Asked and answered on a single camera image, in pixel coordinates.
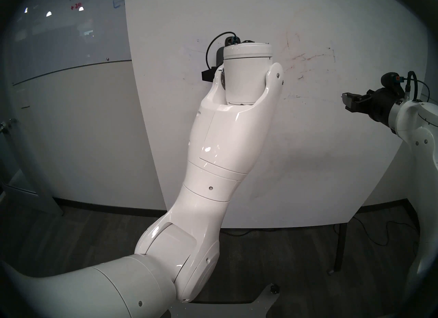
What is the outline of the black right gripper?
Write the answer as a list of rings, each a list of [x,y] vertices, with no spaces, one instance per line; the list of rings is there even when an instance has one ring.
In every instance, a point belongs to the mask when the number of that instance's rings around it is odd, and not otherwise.
[[[389,125],[389,114],[394,104],[405,97],[404,90],[382,87],[366,94],[343,93],[345,109],[352,113],[368,113],[371,119]]]

